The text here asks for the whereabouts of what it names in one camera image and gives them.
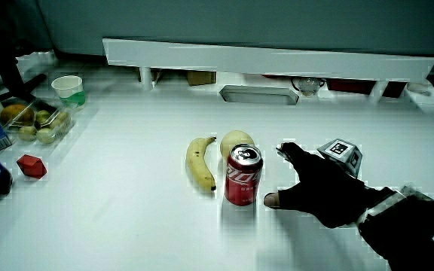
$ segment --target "can label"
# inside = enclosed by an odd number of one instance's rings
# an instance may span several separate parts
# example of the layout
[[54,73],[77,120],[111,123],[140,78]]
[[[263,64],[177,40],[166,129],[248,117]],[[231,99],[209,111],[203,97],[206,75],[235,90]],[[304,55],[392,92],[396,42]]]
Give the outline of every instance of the can label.
[[233,148],[225,178],[225,197],[229,202],[245,206],[255,201],[262,165],[261,153],[256,147],[242,144]]
[[227,178],[236,184],[242,186],[250,186],[261,179],[261,170],[252,173],[245,173],[239,169],[235,169],[232,165],[227,167]]

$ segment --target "table surface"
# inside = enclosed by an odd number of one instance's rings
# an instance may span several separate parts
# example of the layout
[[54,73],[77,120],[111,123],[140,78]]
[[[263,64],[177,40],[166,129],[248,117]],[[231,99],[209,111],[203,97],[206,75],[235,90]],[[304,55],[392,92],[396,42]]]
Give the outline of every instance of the table surface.
[[[356,228],[326,229],[308,214],[263,206],[266,193],[298,182],[274,149],[282,142],[315,151],[345,139],[363,153],[367,185],[413,182],[434,198],[434,111],[411,102],[226,103],[181,75],[145,93],[130,69],[76,62],[51,69],[50,79],[74,73],[87,104],[70,133],[53,146],[16,142],[0,152],[14,177],[0,197],[0,270],[387,269]],[[36,94],[55,97],[46,84]],[[255,205],[223,196],[219,142],[234,129],[264,155]],[[217,137],[205,157],[217,181],[211,195],[185,166],[188,143],[207,136]],[[24,176],[16,164],[24,154],[40,157],[46,176]]]

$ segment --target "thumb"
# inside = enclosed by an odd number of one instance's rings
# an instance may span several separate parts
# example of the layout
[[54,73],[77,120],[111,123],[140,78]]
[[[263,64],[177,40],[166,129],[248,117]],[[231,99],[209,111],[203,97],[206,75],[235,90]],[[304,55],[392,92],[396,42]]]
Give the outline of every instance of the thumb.
[[272,209],[298,210],[312,213],[316,199],[312,197],[304,183],[269,193],[264,197],[264,205]]

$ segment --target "black glove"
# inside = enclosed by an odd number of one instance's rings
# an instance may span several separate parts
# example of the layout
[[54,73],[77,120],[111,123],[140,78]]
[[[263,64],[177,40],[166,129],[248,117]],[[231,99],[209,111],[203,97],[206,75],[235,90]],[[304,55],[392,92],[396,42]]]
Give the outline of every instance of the black glove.
[[294,166],[300,182],[270,193],[264,204],[273,209],[310,213],[329,228],[356,222],[368,208],[394,192],[375,190],[349,176],[337,163],[302,150],[295,143],[281,144],[280,152]]

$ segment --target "plastic cup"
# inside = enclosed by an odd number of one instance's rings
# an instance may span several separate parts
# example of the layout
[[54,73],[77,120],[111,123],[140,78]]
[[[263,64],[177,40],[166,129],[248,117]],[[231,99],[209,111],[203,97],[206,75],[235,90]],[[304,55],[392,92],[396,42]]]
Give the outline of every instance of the plastic cup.
[[82,109],[85,96],[83,91],[83,80],[74,75],[66,75],[55,79],[51,87],[57,92],[61,102],[67,107]]

